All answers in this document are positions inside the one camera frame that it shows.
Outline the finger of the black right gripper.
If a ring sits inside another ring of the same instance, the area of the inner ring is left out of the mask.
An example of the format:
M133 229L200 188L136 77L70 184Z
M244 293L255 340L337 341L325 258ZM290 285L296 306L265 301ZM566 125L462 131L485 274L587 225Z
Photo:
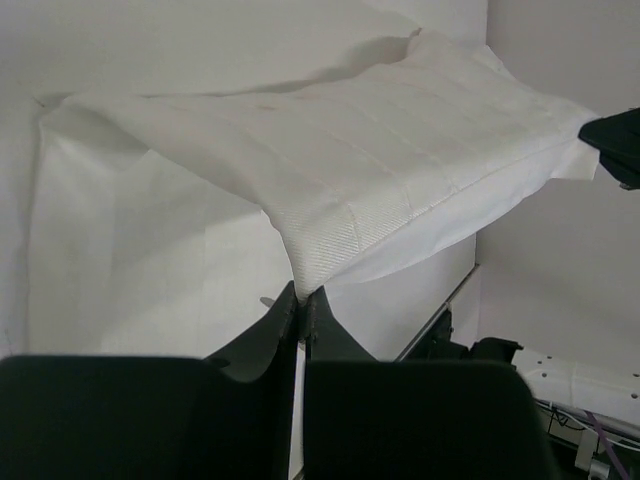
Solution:
M638 150L639 108L590 121L579 138L597 150Z
M625 190L640 188L639 149L600 151L600 164Z

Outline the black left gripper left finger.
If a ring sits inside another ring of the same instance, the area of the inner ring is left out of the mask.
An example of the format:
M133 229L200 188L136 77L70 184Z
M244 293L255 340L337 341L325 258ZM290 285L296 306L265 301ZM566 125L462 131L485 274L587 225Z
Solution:
M297 299L205 358L20 355L1 363L5 479L284 479Z

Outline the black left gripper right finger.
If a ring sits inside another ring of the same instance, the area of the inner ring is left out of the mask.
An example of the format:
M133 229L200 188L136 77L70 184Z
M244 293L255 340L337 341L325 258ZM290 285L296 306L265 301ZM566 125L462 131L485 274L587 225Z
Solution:
M308 479L554 479L558 467L519 344L435 341L380 361L318 290L304 309L303 468Z

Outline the white pleated skirt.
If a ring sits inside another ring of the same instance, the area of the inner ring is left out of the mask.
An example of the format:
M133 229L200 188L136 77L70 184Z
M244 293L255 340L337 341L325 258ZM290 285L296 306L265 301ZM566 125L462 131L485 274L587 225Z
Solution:
M345 79L229 96L82 94L40 123L28 349L203 357L287 284L392 358L474 235L589 180L588 108L430 32Z

